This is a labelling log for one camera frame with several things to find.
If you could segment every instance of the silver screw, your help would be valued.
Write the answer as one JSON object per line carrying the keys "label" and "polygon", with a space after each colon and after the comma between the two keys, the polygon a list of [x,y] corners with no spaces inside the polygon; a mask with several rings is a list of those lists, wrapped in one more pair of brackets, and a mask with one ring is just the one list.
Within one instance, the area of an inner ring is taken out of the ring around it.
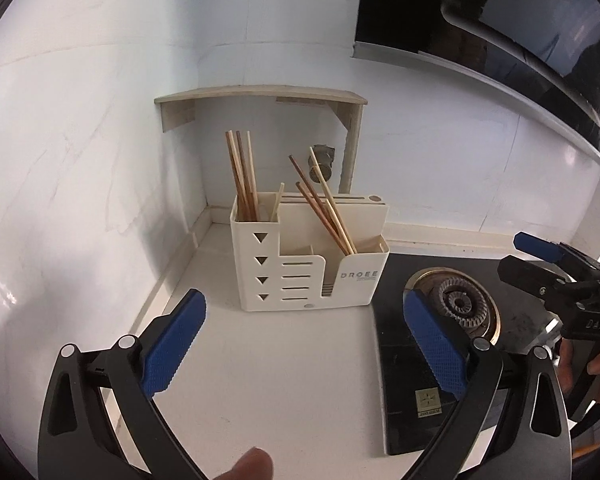
{"label": "silver screw", "polygon": [[481,350],[481,351],[485,351],[488,350],[491,347],[491,343],[489,343],[485,338],[483,337],[477,337],[474,339],[474,348],[477,350]]}
{"label": "silver screw", "polygon": [[136,342],[136,338],[133,337],[132,335],[123,335],[118,340],[118,346],[120,348],[131,348],[135,342]]}
{"label": "silver screw", "polygon": [[538,359],[547,359],[549,357],[549,354],[546,352],[546,350],[544,348],[542,348],[541,346],[536,346],[534,348],[534,355],[538,358]]}
{"label": "silver screw", "polygon": [[64,345],[60,351],[60,355],[62,357],[69,357],[70,355],[73,355],[75,351],[75,346],[73,345]]}

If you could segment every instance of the blue gripper pad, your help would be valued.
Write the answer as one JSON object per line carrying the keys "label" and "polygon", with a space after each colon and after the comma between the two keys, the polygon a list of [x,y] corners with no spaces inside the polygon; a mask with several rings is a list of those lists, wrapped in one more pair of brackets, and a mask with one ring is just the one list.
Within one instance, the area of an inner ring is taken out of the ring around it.
{"label": "blue gripper pad", "polygon": [[560,245],[526,233],[515,235],[513,237],[513,246],[523,253],[531,254],[550,264],[556,264],[562,258],[562,248]]}
{"label": "blue gripper pad", "polygon": [[183,301],[144,358],[141,386],[147,397],[167,389],[205,322],[206,301],[201,292],[189,291]]}
{"label": "blue gripper pad", "polygon": [[410,290],[404,295],[402,312],[440,388],[459,400],[466,390],[464,358],[446,338],[419,290]]}

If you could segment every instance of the white utensil holder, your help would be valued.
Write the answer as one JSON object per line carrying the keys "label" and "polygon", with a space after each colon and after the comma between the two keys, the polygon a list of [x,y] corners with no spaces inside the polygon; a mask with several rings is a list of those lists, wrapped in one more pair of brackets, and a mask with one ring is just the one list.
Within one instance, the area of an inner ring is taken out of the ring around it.
{"label": "white utensil holder", "polygon": [[[276,193],[258,193],[270,219]],[[231,233],[243,310],[305,310],[371,302],[389,248],[382,228],[389,208],[377,196],[336,195],[358,254],[345,256],[299,193],[285,193],[274,221],[238,222]]]}

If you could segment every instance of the corner shelf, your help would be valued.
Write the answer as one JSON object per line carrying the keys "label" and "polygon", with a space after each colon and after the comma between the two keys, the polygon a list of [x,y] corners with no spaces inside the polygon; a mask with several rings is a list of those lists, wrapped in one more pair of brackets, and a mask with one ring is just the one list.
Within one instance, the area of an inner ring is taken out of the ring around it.
{"label": "corner shelf", "polygon": [[232,96],[268,96],[275,97],[279,102],[327,105],[331,108],[347,129],[338,192],[349,193],[351,191],[360,125],[362,124],[362,110],[368,103],[365,98],[347,90],[288,85],[234,85],[197,88],[154,99],[154,102],[160,105],[162,131],[168,132],[194,120],[196,118],[196,100]]}

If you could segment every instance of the light wood chopstick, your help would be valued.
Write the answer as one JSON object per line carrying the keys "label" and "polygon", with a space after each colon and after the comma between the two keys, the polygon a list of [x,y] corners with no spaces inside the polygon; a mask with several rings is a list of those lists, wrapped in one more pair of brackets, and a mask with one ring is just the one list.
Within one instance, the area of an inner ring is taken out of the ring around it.
{"label": "light wood chopstick", "polygon": [[294,168],[296,168],[296,171],[298,172],[298,175],[300,175],[300,178],[302,179],[302,182],[304,182],[304,185],[306,186],[306,188],[311,193],[311,196],[317,202],[318,207],[324,213],[324,216],[329,221],[329,223],[331,224],[331,227],[333,227],[334,230],[337,230],[336,224],[333,221],[333,219],[331,219],[331,215],[329,214],[329,211],[325,208],[324,204],[322,203],[322,199],[316,193],[316,191],[314,189],[314,186],[312,186],[312,184],[309,182],[309,179],[304,174],[304,171],[302,171],[302,168],[300,167],[300,165],[296,162],[294,156],[293,155],[289,155],[289,160],[294,165]]}
{"label": "light wood chopstick", "polygon": [[260,204],[258,203],[258,189],[256,186],[256,172],[253,167],[253,152],[251,151],[251,133],[247,130],[247,165],[249,167],[249,179],[251,183],[251,194],[253,196],[253,209],[255,211],[254,220],[260,221]]}
{"label": "light wood chopstick", "polygon": [[251,191],[250,171],[247,167],[247,161],[244,156],[244,148],[242,146],[242,136],[240,130],[237,130],[235,136],[238,139],[238,154],[240,155],[240,166],[242,168],[242,177],[244,179],[244,195],[247,203],[247,222],[253,222],[256,218],[256,213],[253,208],[253,192]]}
{"label": "light wood chopstick", "polygon": [[246,212],[246,204],[244,202],[244,187],[241,184],[240,179],[240,165],[237,160],[237,150],[235,149],[235,141],[234,141],[234,133],[229,130],[224,133],[226,136],[226,145],[229,148],[229,158],[231,159],[231,169],[234,172],[234,182],[235,182],[235,193],[238,197],[238,211],[237,211],[237,219],[238,221],[244,221],[245,212]]}
{"label": "light wood chopstick", "polygon": [[278,221],[278,209],[280,208],[280,201],[282,200],[282,194],[285,192],[285,183],[280,182],[280,189],[278,190],[278,194],[276,195],[276,203],[273,205],[273,209],[271,210],[271,221]]}
{"label": "light wood chopstick", "polygon": [[309,192],[305,191],[302,188],[302,184],[300,184],[300,182],[296,182],[296,187],[298,188],[298,191],[302,194],[302,196],[304,196],[304,199],[309,203],[309,205],[311,206],[311,209],[314,210],[314,212],[320,219],[320,222],[322,222],[322,225],[324,225],[325,229],[327,229],[327,231],[329,232],[329,234],[331,235],[333,240],[337,243],[340,250],[345,254],[345,256],[348,255],[349,252],[347,251],[347,248],[342,243],[342,240],[338,236],[338,234],[335,231],[335,229],[333,228],[333,226],[327,220],[327,217],[322,212],[322,209],[320,209],[320,207],[317,205],[315,200],[309,195]]}
{"label": "light wood chopstick", "polygon": [[315,158],[314,149],[311,146],[309,146],[309,152],[311,153],[311,160],[314,163],[315,174],[318,176],[318,179],[320,180],[320,185],[322,186],[322,191],[324,192],[324,196],[327,199],[327,202],[330,206],[330,212],[333,214],[333,222],[336,225],[336,227],[338,228],[338,231],[340,232],[340,235],[343,238],[345,246],[350,251],[349,254],[357,254],[358,251],[356,250],[356,246],[354,245],[351,235],[349,234],[349,231],[347,231],[347,227],[346,227],[344,221],[342,220],[342,216],[340,215],[340,212],[338,211],[338,206],[336,205],[336,201],[333,199],[333,195],[331,194],[331,190],[329,189],[327,181],[324,179],[324,175],[322,174],[322,171],[320,170],[320,165],[318,164],[318,160]]}

